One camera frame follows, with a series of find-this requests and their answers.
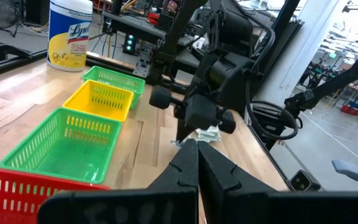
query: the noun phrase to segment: floor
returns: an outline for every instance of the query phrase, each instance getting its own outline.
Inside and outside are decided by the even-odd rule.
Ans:
[[[358,190],[358,182],[337,174],[331,164],[333,159],[358,164],[358,116],[326,107],[328,101],[321,100],[312,110],[302,112],[303,129],[295,138],[274,146],[271,153],[289,178],[303,169],[323,190]]]
[[[99,28],[100,16],[94,15],[90,37],[101,33]],[[89,41],[88,50],[107,56],[108,44],[106,36]],[[112,38],[111,54],[114,49]],[[126,63],[135,64],[139,58],[124,54],[122,44],[124,34],[117,36],[117,48],[114,58]],[[0,30],[0,45],[11,44],[30,52],[47,48],[47,37],[31,33],[25,27],[19,27],[16,38]],[[179,71],[178,79],[190,82],[192,76]],[[346,176],[335,173],[331,161],[344,159],[358,164],[358,117],[340,112],[336,107],[325,107],[326,101],[321,101],[316,108],[305,111],[300,115],[304,128],[297,137],[277,144],[272,150],[274,158],[287,175],[291,178],[298,170],[309,171],[323,186],[323,190],[358,190],[358,182]]]

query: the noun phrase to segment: plastic basket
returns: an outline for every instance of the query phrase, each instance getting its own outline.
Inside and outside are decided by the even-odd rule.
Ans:
[[[56,109],[0,163],[0,168],[100,184],[121,123]]]
[[[0,169],[0,223],[37,223],[40,205],[59,190],[109,188]]]
[[[88,80],[63,104],[63,107],[124,122],[134,93]]]
[[[135,108],[140,96],[144,92],[145,81],[140,78],[130,77],[119,72],[94,66],[84,76],[84,81],[94,80],[118,88],[134,92],[131,109]]]

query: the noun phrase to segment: wooden table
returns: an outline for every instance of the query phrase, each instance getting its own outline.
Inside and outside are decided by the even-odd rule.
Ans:
[[[0,161],[43,119],[83,83],[83,72],[63,72],[44,60],[0,75]],[[168,165],[178,148],[177,120],[173,107],[160,110],[149,105],[151,86],[145,87],[138,105],[123,124],[104,185],[112,189],[147,187]],[[212,143],[254,177],[277,190],[288,190],[284,180],[242,118],[233,134],[221,133]]]

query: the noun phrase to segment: white pillar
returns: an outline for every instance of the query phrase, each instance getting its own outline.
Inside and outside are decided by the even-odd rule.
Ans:
[[[265,100],[283,106],[300,77],[317,52],[347,0],[308,0],[298,19],[305,22],[284,51],[257,94]]]

